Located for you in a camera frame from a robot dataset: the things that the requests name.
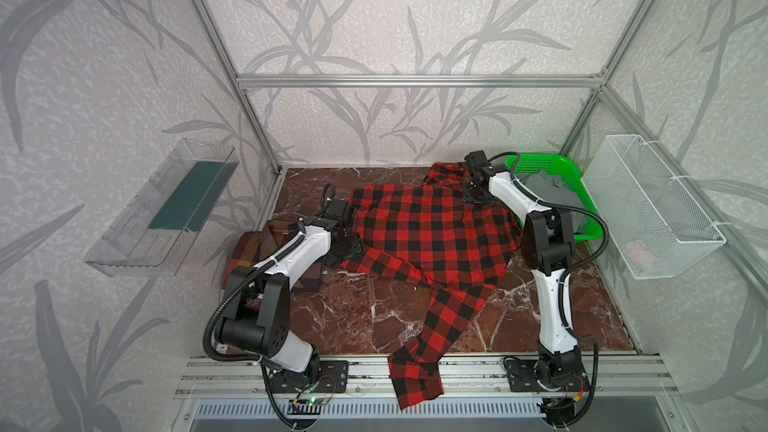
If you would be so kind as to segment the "red black plaid shirt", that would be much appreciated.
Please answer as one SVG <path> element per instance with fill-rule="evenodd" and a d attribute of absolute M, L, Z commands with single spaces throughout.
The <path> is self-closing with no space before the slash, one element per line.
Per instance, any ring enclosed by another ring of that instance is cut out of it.
<path fill-rule="evenodd" d="M 366 186 L 349 200 L 362 251 L 343 268 L 431 292 L 422 330 L 388 358 L 402 410 L 443 394 L 440 359 L 483 310 L 522 243 L 506 207 L 464 201 L 468 180 L 466 166 L 435 163 L 419 186 Z"/>

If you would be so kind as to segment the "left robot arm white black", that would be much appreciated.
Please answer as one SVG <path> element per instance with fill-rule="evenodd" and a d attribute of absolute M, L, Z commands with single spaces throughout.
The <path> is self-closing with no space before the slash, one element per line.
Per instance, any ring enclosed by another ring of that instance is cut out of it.
<path fill-rule="evenodd" d="M 290 291 L 317 261 L 339 267 L 362 256 L 353 215 L 348 202 L 328 199 L 318 214 L 298 223 L 297 234 L 277 252 L 232 272 L 204 329 L 206 355 L 220 362 L 257 361 L 313 381 L 319 357 L 290 330 Z"/>

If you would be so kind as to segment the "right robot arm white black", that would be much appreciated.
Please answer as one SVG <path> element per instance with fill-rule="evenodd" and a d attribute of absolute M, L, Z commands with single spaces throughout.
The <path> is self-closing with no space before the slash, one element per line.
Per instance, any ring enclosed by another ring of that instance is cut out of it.
<path fill-rule="evenodd" d="M 523 222 L 522 256 L 532 270 L 540 308 L 534 374 L 543 388 L 557 390 L 582 365 L 566 297 L 575 252 L 571 211 L 529 189 L 512 169 L 492 164 L 483 151 L 469 153 L 465 161 L 469 179 L 463 199 L 477 205 L 501 202 Z"/>

